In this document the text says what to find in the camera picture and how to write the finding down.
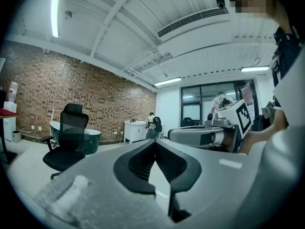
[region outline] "office chair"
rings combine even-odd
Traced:
[[[61,129],[59,134],[59,146],[52,149],[52,136],[40,139],[47,142],[49,152],[43,157],[43,162],[49,167],[60,171],[51,175],[51,180],[62,171],[68,169],[81,159],[85,158],[85,129],[89,117],[83,114],[78,104],[67,104],[61,112]]]
[[[185,117],[181,121],[180,127],[193,126],[193,125],[194,125],[194,120],[192,120],[190,117]]]

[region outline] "air vent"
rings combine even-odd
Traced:
[[[212,10],[206,10],[206,11],[202,11],[202,12],[198,12],[198,13],[194,13],[190,16],[184,17],[166,27],[164,27],[163,29],[161,29],[160,31],[158,31],[158,36],[162,37],[165,34],[181,27],[184,26],[186,24],[192,23],[194,21],[198,21],[198,20],[202,20],[208,17],[212,17],[212,16],[216,16],[216,15],[222,15],[222,14],[229,14],[228,9],[212,9]]]

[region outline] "man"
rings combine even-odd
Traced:
[[[224,99],[230,101],[231,103],[233,102],[233,99],[231,97],[226,96],[224,92],[220,92],[218,94],[218,97],[215,97],[212,101],[211,113],[221,108],[221,103],[223,102]]]
[[[305,39],[303,15],[299,9],[303,7],[303,0],[230,0],[235,3],[237,12],[253,13],[256,17],[274,20],[279,28],[274,34],[278,46],[274,53],[273,68],[274,86],[284,78],[302,49]],[[261,132],[249,132],[245,138],[242,153],[248,154],[252,145],[260,141],[267,141],[276,132],[286,129],[288,124],[279,102],[275,99],[276,109],[274,123]],[[232,148],[232,135],[224,135],[223,146],[227,150]]]
[[[157,140],[158,139],[159,133],[157,133],[155,131],[156,126],[153,123],[154,118],[155,118],[155,116],[154,116],[153,112],[150,112],[149,116],[146,118],[146,126],[148,128],[148,131],[146,133],[146,140],[149,140],[149,139]]]

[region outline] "fluorescent light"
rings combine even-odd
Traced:
[[[250,67],[243,67],[240,69],[241,72],[252,72],[252,71],[266,71],[269,69],[269,66],[250,66]]]
[[[182,78],[178,77],[178,78],[174,78],[174,79],[171,79],[171,80],[167,80],[167,81],[163,81],[163,82],[158,82],[158,83],[155,83],[154,85],[155,86],[161,86],[161,85],[164,85],[164,84],[178,82],[178,81],[181,81],[181,80],[182,80]]]
[[[51,26],[54,37],[58,37],[58,5],[59,0],[51,0]]]

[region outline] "bathtub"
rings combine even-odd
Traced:
[[[61,123],[57,121],[50,122],[51,131],[55,141],[58,143],[59,131],[61,129]],[[85,134],[89,134],[89,140],[85,140],[86,155],[94,154],[100,143],[101,132],[91,129],[85,129]]]

